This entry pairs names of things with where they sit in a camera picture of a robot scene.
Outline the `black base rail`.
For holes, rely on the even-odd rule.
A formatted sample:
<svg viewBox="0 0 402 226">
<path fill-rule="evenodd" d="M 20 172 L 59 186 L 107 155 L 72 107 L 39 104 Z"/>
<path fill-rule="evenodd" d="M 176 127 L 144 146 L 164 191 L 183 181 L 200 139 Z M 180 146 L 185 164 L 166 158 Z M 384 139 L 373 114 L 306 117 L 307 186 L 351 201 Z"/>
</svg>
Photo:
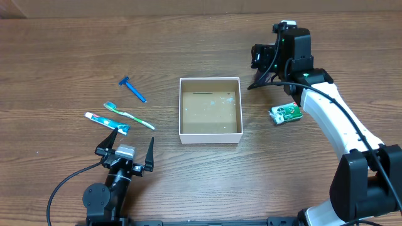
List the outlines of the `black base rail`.
<svg viewBox="0 0 402 226">
<path fill-rule="evenodd" d="M 213 220 L 213 221 L 186 221 L 163 222 L 161 220 L 134 221 L 122 218 L 120 221 L 79 223 L 84 225 L 127 225 L 127 226 L 300 226 L 304 225 L 296 217 L 268 217 L 266 220 Z"/>
</svg>

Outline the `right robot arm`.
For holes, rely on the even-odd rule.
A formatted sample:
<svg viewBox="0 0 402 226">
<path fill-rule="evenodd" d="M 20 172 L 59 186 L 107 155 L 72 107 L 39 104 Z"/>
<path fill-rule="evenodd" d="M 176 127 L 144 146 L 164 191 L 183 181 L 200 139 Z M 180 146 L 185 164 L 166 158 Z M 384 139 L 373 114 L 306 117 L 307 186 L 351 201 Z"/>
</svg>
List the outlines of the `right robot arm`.
<svg viewBox="0 0 402 226">
<path fill-rule="evenodd" d="M 270 217 L 268 225 L 362 225 L 401 211 L 401 148 L 386 145 L 349 109 L 333 78 L 315 67 L 311 35 L 294 21 L 273 25 L 272 45 L 252 47 L 251 66 L 260 76 L 251 88 L 281 86 L 321 128 L 339 165 L 320 205 L 295 217 Z"/>
</svg>

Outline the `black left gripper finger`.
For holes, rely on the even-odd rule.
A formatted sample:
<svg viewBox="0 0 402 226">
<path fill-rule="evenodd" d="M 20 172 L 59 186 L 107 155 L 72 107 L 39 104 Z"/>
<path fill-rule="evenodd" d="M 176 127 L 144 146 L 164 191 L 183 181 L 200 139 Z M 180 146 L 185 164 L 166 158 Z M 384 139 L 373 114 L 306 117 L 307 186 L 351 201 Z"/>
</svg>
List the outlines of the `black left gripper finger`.
<svg viewBox="0 0 402 226">
<path fill-rule="evenodd" d="M 108 135 L 97 147 L 96 150 L 106 150 L 111 149 L 114 145 L 114 141 L 116 140 L 116 136 L 118 134 L 118 128 L 115 128 L 110 135 Z"/>
<path fill-rule="evenodd" d="M 153 148 L 154 148 L 155 138 L 152 137 L 149 143 L 148 152 L 145 158 L 145 168 L 154 168 L 154 156 L 153 156 Z"/>
</svg>

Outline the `green white toothbrush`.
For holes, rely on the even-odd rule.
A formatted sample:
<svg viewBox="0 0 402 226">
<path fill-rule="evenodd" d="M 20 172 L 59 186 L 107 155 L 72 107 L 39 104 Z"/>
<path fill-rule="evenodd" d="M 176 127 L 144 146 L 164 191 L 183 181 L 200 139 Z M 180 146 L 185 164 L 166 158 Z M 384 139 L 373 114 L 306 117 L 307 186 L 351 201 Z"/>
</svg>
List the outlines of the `green white toothbrush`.
<svg viewBox="0 0 402 226">
<path fill-rule="evenodd" d="M 116 105 L 114 103 L 112 103 L 112 102 L 106 102 L 106 103 L 103 104 L 103 106 L 106 109 L 108 109 L 109 111 L 111 111 L 111 112 L 114 112 L 116 114 L 119 114 L 119 115 L 127 117 L 127 118 L 130 118 L 130 119 L 132 119 L 132 120 L 134 120 L 134 121 L 146 126 L 147 128 L 149 128 L 149 129 L 151 129 L 153 131 L 155 130 L 155 127 L 152 126 L 150 123 L 148 123 L 146 121 L 143 121 L 143 120 L 141 120 L 141 119 L 139 119 L 139 118 L 127 113 L 127 112 L 117 110 Z"/>
</svg>

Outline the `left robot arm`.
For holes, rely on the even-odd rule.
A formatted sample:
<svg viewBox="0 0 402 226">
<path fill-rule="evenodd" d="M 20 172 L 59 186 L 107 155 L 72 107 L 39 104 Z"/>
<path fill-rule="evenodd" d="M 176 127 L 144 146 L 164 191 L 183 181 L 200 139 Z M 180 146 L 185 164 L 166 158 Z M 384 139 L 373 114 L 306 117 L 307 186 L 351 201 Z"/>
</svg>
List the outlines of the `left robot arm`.
<svg viewBox="0 0 402 226">
<path fill-rule="evenodd" d="M 95 154 L 102 157 L 100 165 L 109 172 L 104 183 L 94 183 L 84 191 L 86 225 L 131 225 L 132 220 L 122 214 L 122 208 L 132 177 L 153 171 L 155 139 L 149 143 L 144 164 L 139 164 L 134 162 L 134 147 L 122 144 L 113 148 L 117 134 L 113 130 L 95 149 Z"/>
</svg>

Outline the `green soap bar pack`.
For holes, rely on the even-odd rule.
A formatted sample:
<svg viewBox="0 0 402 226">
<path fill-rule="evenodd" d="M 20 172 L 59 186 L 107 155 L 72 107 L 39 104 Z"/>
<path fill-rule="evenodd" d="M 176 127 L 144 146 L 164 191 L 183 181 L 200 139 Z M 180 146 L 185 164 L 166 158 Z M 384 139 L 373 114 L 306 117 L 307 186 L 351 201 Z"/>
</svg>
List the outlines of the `green soap bar pack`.
<svg viewBox="0 0 402 226">
<path fill-rule="evenodd" d="M 269 111 L 269 115 L 276 125 L 298 121 L 303 117 L 296 102 L 272 107 Z"/>
</svg>

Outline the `white cardboard box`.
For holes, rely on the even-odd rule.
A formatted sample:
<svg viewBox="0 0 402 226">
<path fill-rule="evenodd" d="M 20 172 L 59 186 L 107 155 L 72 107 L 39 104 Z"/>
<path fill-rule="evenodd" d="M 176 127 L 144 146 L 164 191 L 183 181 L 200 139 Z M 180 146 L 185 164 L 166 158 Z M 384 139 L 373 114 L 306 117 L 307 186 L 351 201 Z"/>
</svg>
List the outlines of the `white cardboard box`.
<svg viewBox="0 0 402 226">
<path fill-rule="evenodd" d="M 243 135 L 240 78 L 181 78 L 178 134 L 183 144 L 239 143 Z"/>
</svg>

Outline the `white green toothpaste tube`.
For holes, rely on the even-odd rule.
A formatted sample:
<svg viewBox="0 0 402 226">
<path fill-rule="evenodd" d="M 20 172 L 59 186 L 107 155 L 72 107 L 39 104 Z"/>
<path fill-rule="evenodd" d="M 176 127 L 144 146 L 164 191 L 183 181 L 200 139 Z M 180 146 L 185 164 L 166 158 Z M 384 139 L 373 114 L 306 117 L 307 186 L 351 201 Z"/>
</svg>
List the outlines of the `white green toothpaste tube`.
<svg viewBox="0 0 402 226">
<path fill-rule="evenodd" d="M 90 119 L 91 121 L 94 121 L 98 124 L 108 127 L 109 129 L 117 129 L 118 133 L 121 133 L 125 136 L 127 135 L 128 131 L 130 129 L 130 125 L 128 125 L 128 124 L 123 124 L 121 122 L 117 122 L 117 121 L 114 121 L 114 120 L 111 120 L 111 119 L 108 119 L 105 117 L 101 117 L 101 116 L 98 116 L 91 112 L 86 112 L 85 117 Z"/>
</svg>

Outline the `blue disposable razor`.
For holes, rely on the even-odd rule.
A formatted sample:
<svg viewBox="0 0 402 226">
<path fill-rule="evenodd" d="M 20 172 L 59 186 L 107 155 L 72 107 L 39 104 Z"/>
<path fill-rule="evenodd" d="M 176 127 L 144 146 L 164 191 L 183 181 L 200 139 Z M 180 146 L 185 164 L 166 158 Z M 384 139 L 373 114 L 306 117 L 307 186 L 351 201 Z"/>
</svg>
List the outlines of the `blue disposable razor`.
<svg viewBox="0 0 402 226">
<path fill-rule="evenodd" d="M 141 102 L 147 102 L 147 100 L 136 90 L 136 88 L 131 83 L 129 83 L 129 77 L 124 77 L 119 82 L 119 85 L 125 85 Z"/>
</svg>

